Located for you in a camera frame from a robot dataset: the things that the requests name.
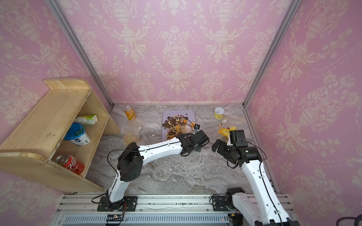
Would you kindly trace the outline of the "ziploc bag with yellow chick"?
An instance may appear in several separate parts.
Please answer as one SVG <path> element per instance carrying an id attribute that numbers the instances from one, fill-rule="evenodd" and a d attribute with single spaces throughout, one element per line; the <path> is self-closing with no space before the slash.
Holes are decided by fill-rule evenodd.
<path id="1" fill-rule="evenodd" d="M 230 131 L 243 130 L 246 127 L 246 120 L 238 115 L 228 115 L 223 118 L 218 133 L 229 137 Z"/>

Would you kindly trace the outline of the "clear ziploc bag of cookies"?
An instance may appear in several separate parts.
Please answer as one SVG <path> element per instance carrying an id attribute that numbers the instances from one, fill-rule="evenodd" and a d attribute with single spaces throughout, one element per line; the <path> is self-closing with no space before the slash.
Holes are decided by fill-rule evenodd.
<path id="1" fill-rule="evenodd" d="M 123 128 L 123 141 L 126 145 L 129 145 L 132 142 L 139 142 L 142 126 L 143 122 L 138 118 L 133 118 L 125 124 Z"/>

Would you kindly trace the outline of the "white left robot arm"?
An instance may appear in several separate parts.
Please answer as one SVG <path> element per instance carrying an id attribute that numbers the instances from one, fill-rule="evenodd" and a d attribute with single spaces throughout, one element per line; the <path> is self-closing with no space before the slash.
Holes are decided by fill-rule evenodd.
<path id="1" fill-rule="evenodd" d="M 209 141 L 204 131 L 198 131 L 196 134 L 179 134 L 170 140 L 152 145 L 139 146 L 132 142 L 118 158 L 117 167 L 114 168 L 116 177 L 106 192 L 108 202 L 123 200 L 127 187 L 140 176 L 144 165 L 171 155 L 187 157 L 194 151 L 200 152 Z"/>

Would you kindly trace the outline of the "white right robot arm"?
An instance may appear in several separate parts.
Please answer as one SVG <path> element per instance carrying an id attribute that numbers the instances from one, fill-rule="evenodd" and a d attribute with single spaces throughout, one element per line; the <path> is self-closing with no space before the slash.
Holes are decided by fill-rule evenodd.
<path id="1" fill-rule="evenodd" d="M 254 193 L 256 204 L 240 187 L 227 189 L 224 197 L 230 210 L 238 210 L 251 226 L 298 226 L 279 201 L 265 171 L 266 158 L 260 148 L 246 141 L 243 130 L 229 132 L 228 142 L 217 140 L 212 151 L 220 154 L 231 168 L 241 167 Z"/>

